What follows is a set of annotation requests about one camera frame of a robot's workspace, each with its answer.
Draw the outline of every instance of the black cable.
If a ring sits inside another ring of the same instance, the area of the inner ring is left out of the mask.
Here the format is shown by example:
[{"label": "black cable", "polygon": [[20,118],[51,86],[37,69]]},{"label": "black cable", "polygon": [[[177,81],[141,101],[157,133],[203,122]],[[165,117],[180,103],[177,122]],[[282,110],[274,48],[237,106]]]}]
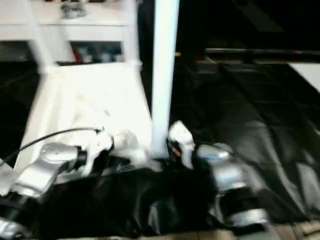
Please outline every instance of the black cable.
[{"label": "black cable", "polygon": [[102,129],[96,129],[93,127],[78,127],[78,128],[70,128],[67,130],[62,130],[62,131],[57,131],[57,132],[53,132],[50,133],[48,135],[45,135],[43,137],[40,137],[34,141],[31,141],[29,143],[27,143],[26,145],[24,145],[23,147],[21,147],[20,149],[14,151],[13,153],[11,153],[9,156],[7,156],[3,162],[0,163],[0,168],[2,167],[3,164],[7,163],[8,161],[10,161],[12,158],[14,158],[15,156],[17,156],[22,150],[30,147],[31,145],[34,145],[40,141],[43,141],[45,139],[51,138],[53,136],[59,135],[59,134],[64,134],[64,133],[68,133],[68,132],[76,132],[76,131],[95,131],[96,133],[99,133],[100,131],[102,131]]}]

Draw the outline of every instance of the black tablecloth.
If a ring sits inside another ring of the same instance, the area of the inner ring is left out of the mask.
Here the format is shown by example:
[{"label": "black tablecloth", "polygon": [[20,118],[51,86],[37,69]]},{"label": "black tablecloth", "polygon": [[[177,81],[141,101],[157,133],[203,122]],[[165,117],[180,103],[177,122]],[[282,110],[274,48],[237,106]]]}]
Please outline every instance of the black tablecloth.
[{"label": "black tablecloth", "polygon": [[[319,113],[319,93],[288,65],[175,71],[170,121],[230,145],[273,223],[320,220]],[[34,229],[45,239],[212,230],[215,194],[200,170],[92,176],[56,186]]]}]

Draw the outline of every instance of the white shelf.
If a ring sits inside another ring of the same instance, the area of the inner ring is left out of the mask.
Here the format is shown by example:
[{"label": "white shelf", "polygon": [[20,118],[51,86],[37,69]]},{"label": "white shelf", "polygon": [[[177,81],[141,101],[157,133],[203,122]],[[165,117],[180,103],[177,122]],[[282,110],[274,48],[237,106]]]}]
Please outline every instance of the white shelf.
[{"label": "white shelf", "polygon": [[122,0],[106,3],[87,3],[86,16],[63,19],[61,3],[32,0],[33,12],[39,24],[44,25],[125,25],[125,11]]},{"label": "white shelf", "polygon": [[[0,25],[26,25],[28,19],[22,1],[0,0]],[[123,0],[105,3],[87,3],[86,16],[63,19],[61,3],[31,0],[32,10],[41,25],[102,25],[125,26],[126,12]]]},{"label": "white shelf", "polygon": [[28,17],[23,0],[0,0],[0,25],[24,25]]}]

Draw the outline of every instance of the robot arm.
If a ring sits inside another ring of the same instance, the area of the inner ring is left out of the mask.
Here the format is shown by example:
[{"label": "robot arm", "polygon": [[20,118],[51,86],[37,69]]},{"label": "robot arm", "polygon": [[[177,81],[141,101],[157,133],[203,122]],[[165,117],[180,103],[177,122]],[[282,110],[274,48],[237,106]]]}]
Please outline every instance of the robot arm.
[{"label": "robot arm", "polygon": [[40,205],[50,196],[57,176],[80,167],[78,172],[81,172],[81,177],[89,174],[97,154],[113,146],[108,144],[97,148],[100,144],[95,143],[87,150],[57,142],[42,147],[38,159],[24,169],[8,194],[0,199],[0,239],[26,239],[32,236],[29,229],[36,220]]}]

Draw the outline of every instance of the white vertical pole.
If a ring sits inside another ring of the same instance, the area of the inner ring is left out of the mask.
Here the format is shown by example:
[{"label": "white vertical pole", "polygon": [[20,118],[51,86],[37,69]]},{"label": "white vertical pole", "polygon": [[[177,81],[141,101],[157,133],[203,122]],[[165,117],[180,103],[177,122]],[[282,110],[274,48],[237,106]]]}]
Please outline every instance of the white vertical pole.
[{"label": "white vertical pole", "polygon": [[168,155],[171,91],[175,63],[179,0],[155,0],[152,82],[152,153]]},{"label": "white vertical pole", "polygon": [[35,60],[38,63],[39,71],[41,73],[47,72],[48,69],[56,66],[54,60],[50,54],[50,51],[46,45],[43,37],[43,32],[38,24],[37,18],[34,15],[32,4],[30,0],[22,0],[25,13],[28,18],[29,30],[32,32],[32,39],[29,40],[29,46],[34,54]]}]

